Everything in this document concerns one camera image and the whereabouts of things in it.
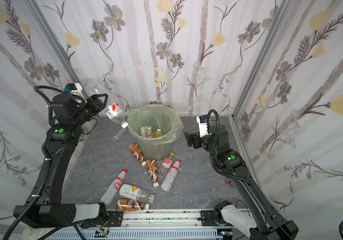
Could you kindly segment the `clear crushed water bottle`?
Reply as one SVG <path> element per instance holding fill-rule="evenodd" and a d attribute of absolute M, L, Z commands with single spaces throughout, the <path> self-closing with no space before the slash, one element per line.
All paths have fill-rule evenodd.
<path fill-rule="evenodd" d="M 112 122 L 120 124 L 122 128 L 126 128 L 128 126 L 128 123 L 125 120 L 123 110 L 118 105 L 114 94 L 110 93 L 106 88 L 102 87 L 101 85 L 94 85 L 88 87 L 88 90 L 91 95 L 107 94 L 108 98 L 106 108 L 103 110 L 103 112 L 109 117 L 109 119 Z"/>

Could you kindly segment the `yellow juice bottle red label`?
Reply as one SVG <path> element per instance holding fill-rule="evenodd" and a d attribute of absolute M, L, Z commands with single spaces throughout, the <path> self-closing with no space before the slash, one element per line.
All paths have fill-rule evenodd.
<path fill-rule="evenodd" d="M 161 129 L 157 129 L 156 132 L 154 133 L 154 138 L 160 138 L 164 135 Z"/>

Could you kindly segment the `white bottle yellow flower label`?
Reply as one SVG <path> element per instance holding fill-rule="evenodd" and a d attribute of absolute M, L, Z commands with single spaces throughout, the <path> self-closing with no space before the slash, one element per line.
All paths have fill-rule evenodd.
<path fill-rule="evenodd" d="M 151 126 L 143 126 L 140 128 L 140 134 L 142 138 L 152 139 L 152 127 Z"/>

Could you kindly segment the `white bottle yellow V label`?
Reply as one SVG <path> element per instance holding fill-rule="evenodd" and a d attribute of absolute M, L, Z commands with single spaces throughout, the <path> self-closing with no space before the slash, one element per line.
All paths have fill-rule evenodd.
<path fill-rule="evenodd" d="M 123 198 L 140 203 L 152 203 L 155 197 L 155 195 L 151 194 L 148 190 L 129 184 L 123 184 L 119 190 L 119 194 Z"/>

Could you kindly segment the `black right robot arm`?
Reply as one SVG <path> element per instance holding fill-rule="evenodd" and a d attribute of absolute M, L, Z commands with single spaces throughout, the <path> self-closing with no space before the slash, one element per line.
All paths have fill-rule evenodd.
<path fill-rule="evenodd" d="M 226 177 L 240 193 L 249 210 L 239 211 L 229 201 L 215 206 L 213 214 L 218 225 L 230 224 L 250 240 L 293 240 L 298 234 L 294 221 L 284 218 L 269 202 L 252 177 L 241 155 L 230 147 L 228 132 L 219 122 L 218 112 L 209 110 L 198 117 L 199 132 L 186 132 L 187 145 L 203 148 L 210 155 L 213 169 Z"/>

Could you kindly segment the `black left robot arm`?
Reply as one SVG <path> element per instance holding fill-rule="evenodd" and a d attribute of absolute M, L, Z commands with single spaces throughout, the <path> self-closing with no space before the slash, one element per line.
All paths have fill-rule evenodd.
<path fill-rule="evenodd" d="M 50 129 L 41 146 L 44 155 L 34 189 L 22 206 L 13 212 L 14 222 L 3 239 L 8 240 L 17 225 L 22 222 L 34 229 L 75 226 L 84 221 L 108 220 L 104 203 L 62 204 L 62 187 L 69 161 L 83 133 L 82 125 L 92 120 L 107 106 L 108 95 L 92 95 L 87 100 L 73 95 L 69 90 L 56 90 L 49 86 L 35 86 L 48 106 Z M 57 91 L 51 100 L 43 89 Z"/>

